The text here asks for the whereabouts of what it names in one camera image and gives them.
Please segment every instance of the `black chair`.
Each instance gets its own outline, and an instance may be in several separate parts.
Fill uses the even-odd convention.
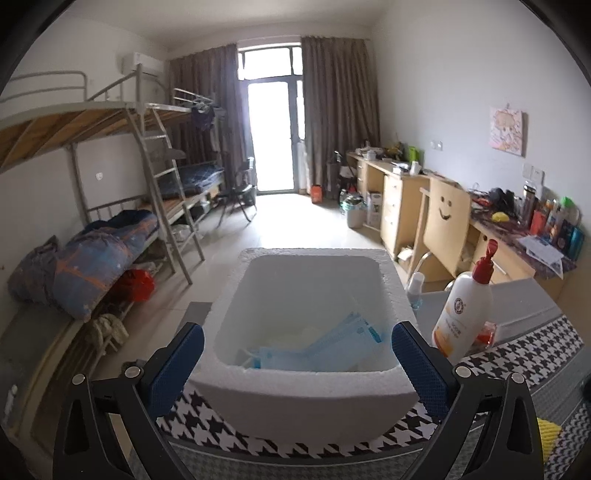
[[[238,203],[240,210],[242,210],[248,223],[252,222],[252,219],[258,212],[256,208],[256,187],[254,185],[254,163],[255,159],[253,157],[248,157],[248,160],[243,162],[240,169],[236,172],[234,185],[230,185],[229,188],[221,191],[217,196],[220,201],[223,200],[223,210],[220,221],[217,224],[218,228],[222,224],[229,202],[232,202],[232,210],[230,213],[234,211],[236,203]],[[246,206],[253,206],[255,208],[255,215],[248,218],[244,208]]]

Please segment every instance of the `metal railing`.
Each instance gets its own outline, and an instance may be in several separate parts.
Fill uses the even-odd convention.
[[[48,87],[48,88],[40,88],[35,90],[27,90],[25,92],[15,93],[14,95],[10,95],[4,98],[0,98],[0,103],[5,103],[9,100],[14,100],[15,98],[20,98],[25,95],[34,95],[36,93],[46,93],[46,92],[57,92],[59,90],[82,90],[82,95],[84,101],[87,100],[88,97],[88,77],[86,73],[81,72],[80,70],[54,70],[48,72],[35,72],[35,73],[27,73],[24,75],[18,75],[12,77],[8,82],[17,82],[19,80],[24,80],[27,78],[33,77],[42,77],[46,75],[80,75],[83,80],[83,85],[67,85],[63,87]]]

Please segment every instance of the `black and white pattern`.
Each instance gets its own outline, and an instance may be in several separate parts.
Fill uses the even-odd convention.
[[[579,334],[562,316],[523,337],[472,355],[461,364],[476,375],[486,373],[495,378],[519,372],[531,389],[557,372],[582,347]]]
[[[587,407],[582,405],[572,415],[556,439],[554,450],[545,465],[545,480],[558,480],[583,448],[591,434],[591,417]]]
[[[523,337],[477,353],[462,361],[475,374],[487,373],[506,378],[510,372],[522,373],[530,388],[540,385],[581,348],[579,338],[568,318],[561,317]],[[371,442],[356,445],[308,447],[302,443],[276,445],[270,440],[248,437],[225,422],[187,382],[183,395],[170,414],[158,419],[163,433],[198,446],[255,457],[287,459],[350,458],[359,455],[390,452],[426,442],[437,424],[417,403],[387,433]]]

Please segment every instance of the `trash can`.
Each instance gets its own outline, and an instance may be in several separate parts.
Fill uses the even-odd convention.
[[[363,197],[359,194],[350,194],[343,201],[343,210],[347,217],[349,228],[361,228],[365,221],[366,208]]]

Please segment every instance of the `clothes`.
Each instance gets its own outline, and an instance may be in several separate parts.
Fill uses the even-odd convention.
[[[211,106],[191,108],[191,122],[200,132],[208,131],[212,127],[215,117],[216,111]]]

